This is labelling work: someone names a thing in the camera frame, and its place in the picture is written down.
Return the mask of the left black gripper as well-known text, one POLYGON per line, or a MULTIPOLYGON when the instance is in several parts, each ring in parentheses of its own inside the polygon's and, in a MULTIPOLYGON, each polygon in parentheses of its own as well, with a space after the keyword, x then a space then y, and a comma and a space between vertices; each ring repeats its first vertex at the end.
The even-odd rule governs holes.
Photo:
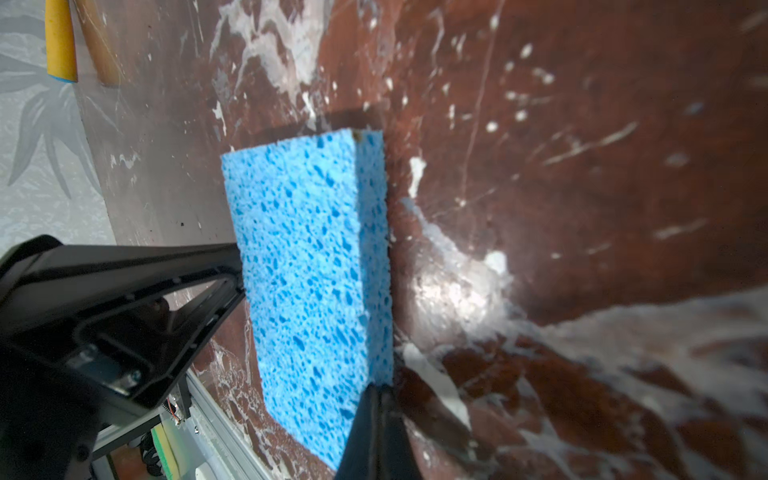
POLYGON ((238 247, 66 245, 1 262, 1 476, 84 479, 104 426, 156 409, 245 296, 238 247))

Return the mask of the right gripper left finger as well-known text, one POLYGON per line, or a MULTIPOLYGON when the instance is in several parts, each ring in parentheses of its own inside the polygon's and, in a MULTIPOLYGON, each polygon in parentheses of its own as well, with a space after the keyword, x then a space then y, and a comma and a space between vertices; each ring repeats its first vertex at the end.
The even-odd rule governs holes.
POLYGON ((363 392, 336 480, 373 480, 378 477, 380 391, 369 385, 363 392))

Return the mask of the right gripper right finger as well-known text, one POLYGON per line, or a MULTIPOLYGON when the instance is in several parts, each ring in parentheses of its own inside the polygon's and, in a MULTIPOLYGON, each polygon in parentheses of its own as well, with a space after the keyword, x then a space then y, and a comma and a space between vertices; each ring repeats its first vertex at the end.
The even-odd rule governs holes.
POLYGON ((390 386, 379 388, 377 415, 377 478, 422 479, 402 411, 390 386))

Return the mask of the blue cellulose sponge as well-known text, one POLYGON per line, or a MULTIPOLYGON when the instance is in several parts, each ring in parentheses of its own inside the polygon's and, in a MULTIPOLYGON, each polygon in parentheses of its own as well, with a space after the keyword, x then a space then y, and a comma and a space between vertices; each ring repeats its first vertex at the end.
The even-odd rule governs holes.
POLYGON ((363 391, 393 380, 383 135, 342 129, 221 162, 264 403, 337 468, 363 391))

